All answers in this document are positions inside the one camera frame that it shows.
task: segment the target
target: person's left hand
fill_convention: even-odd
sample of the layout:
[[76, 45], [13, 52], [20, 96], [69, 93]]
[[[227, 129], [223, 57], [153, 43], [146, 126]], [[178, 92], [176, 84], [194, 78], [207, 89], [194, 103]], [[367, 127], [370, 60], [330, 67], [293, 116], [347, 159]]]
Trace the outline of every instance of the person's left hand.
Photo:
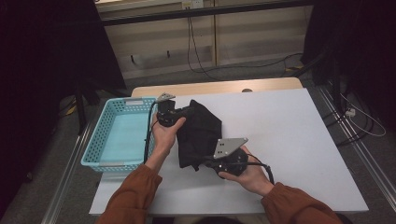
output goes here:
[[177, 130], [183, 126], [186, 118], [180, 118], [174, 126], [163, 127], [157, 120], [157, 113], [154, 114], [151, 126], [155, 140], [155, 150], [165, 156], [169, 155], [171, 147], [175, 143]]

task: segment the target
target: power cord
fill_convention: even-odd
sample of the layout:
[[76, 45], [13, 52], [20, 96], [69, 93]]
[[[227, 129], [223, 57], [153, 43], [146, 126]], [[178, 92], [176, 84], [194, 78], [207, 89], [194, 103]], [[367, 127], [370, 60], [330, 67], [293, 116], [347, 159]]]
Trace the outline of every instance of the power cord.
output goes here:
[[[350, 103], [350, 101], [348, 101], [348, 99], [343, 95], [343, 94], [341, 94], [341, 96], [348, 102], [348, 104], [349, 105], [351, 105], [354, 109], [351, 109], [351, 108], [349, 108], [348, 109], [348, 111], [346, 112], [346, 116], [349, 118], [349, 120], [350, 120], [350, 122], [352, 123], [352, 124], [354, 124], [358, 129], [360, 129], [361, 131], [363, 131], [363, 132], [365, 132], [365, 133], [368, 133], [368, 134], [370, 134], [370, 135], [372, 135], [372, 136], [375, 136], [375, 137], [382, 137], [382, 136], [384, 136], [385, 134], [387, 134], [387, 130], [384, 128], [384, 126], [382, 126], [376, 119], [374, 119], [373, 117], [371, 117], [370, 115], [368, 115], [367, 113], [365, 113], [364, 111], [362, 111], [362, 110], [360, 110], [359, 108], [357, 108], [355, 105], [353, 105], [352, 103]], [[381, 133], [381, 134], [377, 134], [377, 133], [370, 133], [370, 132], [367, 132], [366, 130], [364, 130], [363, 128], [361, 128], [361, 126], [359, 126], [357, 123], [355, 123], [355, 121], [353, 121], [353, 117], [355, 116], [355, 110], [358, 110], [358, 111], [360, 111], [363, 115], [365, 115], [367, 118], [369, 118], [369, 119], [371, 119], [373, 122], [375, 122], [379, 127], [381, 127], [381, 129], [384, 131], [383, 133]]]
[[[284, 63], [284, 66], [285, 66], [284, 73], [281, 75], [283, 77], [284, 74], [286, 73], [286, 63], [285, 63], [285, 61], [288, 58], [291, 58], [293, 56], [302, 55], [302, 53], [294, 53], [294, 54], [288, 55], [285, 58], [283, 58], [283, 59], [281, 59], [279, 61], [276, 61], [274, 63], [268, 63], [268, 64], [262, 64], [262, 65], [233, 65], [233, 66], [214, 67], [214, 68], [209, 68], [209, 69], [205, 70], [202, 67], [202, 64], [201, 64], [201, 61], [200, 61], [200, 58], [199, 58], [199, 55], [198, 55], [198, 51], [197, 51], [197, 48], [196, 48], [194, 31], [193, 31], [192, 21], [191, 21], [190, 17], [188, 17], [188, 22], [189, 22], [189, 48], [188, 48], [188, 53], [187, 53], [187, 61], [188, 61], [190, 70], [192, 72], [194, 72], [194, 73], [204, 73], [207, 77], [212, 78], [212, 79], [217, 80], [217, 81], [224, 81], [224, 80], [212, 77], [212, 76], [210, 76], [208, 74], [208, 72], [211, 72], [211, 71], [214, 71], [214, 70], [220, 70], [220, 69], [228, 69], [228, 68], [262, 68], [262, 67], [267, 67], [267, 66], [278, 64], [278, 63], [282, 63], [282, 62]], [[192, 42], [193, 42], [194, 49], [195, 49], [195, 55], [197, 57], [198, 64], [200, 65], [200, 70], [195, 70], [195, 69], [193, 69], [191, 67], [191, 62], [190, 62], [191, 38], [192, 38]]]
[[[357, 96], [357, 100], [358, 100], [358, 102], [359, 102], [359, 105], [362, 106], [362, 102], [361, 102], [359, 96]], [[367, 108], [368, 108], [368, 110], [369, 110], [368, 113], [371, 114], [370, 106], [367, 106]], [[370, 128], [369, 128], [369, 132], [371, 132], [371, 131], [373, 130], [373, 128], [374, 128], [374, 122], [373, 122], [373, 121], [369, 122], [368, 118], [365, 117], [364, 128], [363, 128], [364, 130], [367, 130], [367, 126], [369, 125], [369, 123], [371, 123]], [[362, 139], [363, 137], [365, 137], [366, 135], [367, 135], [367, 133], [365, 133], [365, 132], [359, 130], [357, 133], [355, 133], [355, 134], [353, 134], [352, 136], [350, 136], [347, 140], [345, 140], [345, 141], [343, 141], [343, 142], [337, 144], [337, 146], [338, 146], [338, 147], [346, 146], [346, 145], [348, 145], [348, 144], [350, 144], [350, 143], [353, 143], [353, 142], [356, 142], [356, 141], [358, 141], [358, 140], [361, 140], [361, 139]]]
[[247, 155], [248, 155], [249, 157], [253, 157], [254, 159], [256, 159], [256, 160], [259, 162], [259, 163], [257, 163], [257, 162], [248, 162], [248, 163], [257, 163], [257, 164], [248, 164], [248, 165], [260, 165], [260, 166], [264, 167], [265, 171], [266, 171], [267, 174], [268, 174], [268, 177], [269, 177], [269, 179], [270, 179], [270, 182], [274, 185], [275, 182], [274, 182], [274, 176], [273, 176], [272, 171], [271, 171], [271, 167], [270, 167], [269, 165], [267, 165], [267, 164], [262, 163], [262, 162], [259, 160], [259, 158], [255, 157], [255, 156], [253, 156], [253, 155], [251, 155], [251, 154], [247, 154]]
[[144, 155], [144, 159], [143, 159], [143, 163], [146, 163], [146, 161], [148, 160], [149, 157], [149, 141], [150, 141], [150, 137], [151, 137], [151, 132], [152, 132], [152, 127], [154, 126], [154, 124], [156, 124], [156, 122], [150, 126], [151, 123], [151, 114], [152, 114], [152, 108], [157, 104], [156, 101], [154, 101], [148, 111], [148, 130], [147, 130], [147, 134], [146, 134], [146, 144], [145, 144], [145, 155]]

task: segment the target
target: brown sleeve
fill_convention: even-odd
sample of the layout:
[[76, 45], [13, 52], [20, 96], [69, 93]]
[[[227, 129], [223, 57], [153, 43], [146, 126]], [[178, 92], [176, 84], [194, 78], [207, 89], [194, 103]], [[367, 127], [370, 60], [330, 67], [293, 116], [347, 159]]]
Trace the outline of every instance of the brown sleeve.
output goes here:
[[145, 223], [147, 209], [162, 180], [146, 165], [140, 165], [114, 192], [96, 223]]
[[326, 204], [312, 198], [300, 189], [276, 183], [262, 198], [262, 206], [271, 223], [342, 223]]

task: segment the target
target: wall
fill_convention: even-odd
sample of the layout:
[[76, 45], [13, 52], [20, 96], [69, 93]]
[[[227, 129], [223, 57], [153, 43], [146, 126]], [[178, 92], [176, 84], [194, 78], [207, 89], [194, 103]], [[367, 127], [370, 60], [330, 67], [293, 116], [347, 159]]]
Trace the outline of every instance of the wall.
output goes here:
[[[96, 5], [102, 18], [112, 18], [181, 10], [180, 2], [102, 0]], [[204, 4], [222, 7], [260, 2], [205, 0]], [[192, 18], [202, 66], [282, 58], [302, 52], [311, 9], [294, 7]], [[124, 79], [190, 69], [187, 19], [108, 26], [106, 32]], [[199, 67], [192, 39], [190, 62], [193, 68]]]

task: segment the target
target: black fabric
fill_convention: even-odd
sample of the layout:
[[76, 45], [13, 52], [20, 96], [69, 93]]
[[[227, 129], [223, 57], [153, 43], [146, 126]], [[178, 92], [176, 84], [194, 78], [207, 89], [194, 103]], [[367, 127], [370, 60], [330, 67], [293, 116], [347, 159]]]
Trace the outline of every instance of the black fabric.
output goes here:
[[212, 156], [221, 138], [221, 120], [206, 107], [190, 101], [194, 114], [177, 131], [178, 162], [180, 168], [192, 166], [198, 171], [203, 156]]

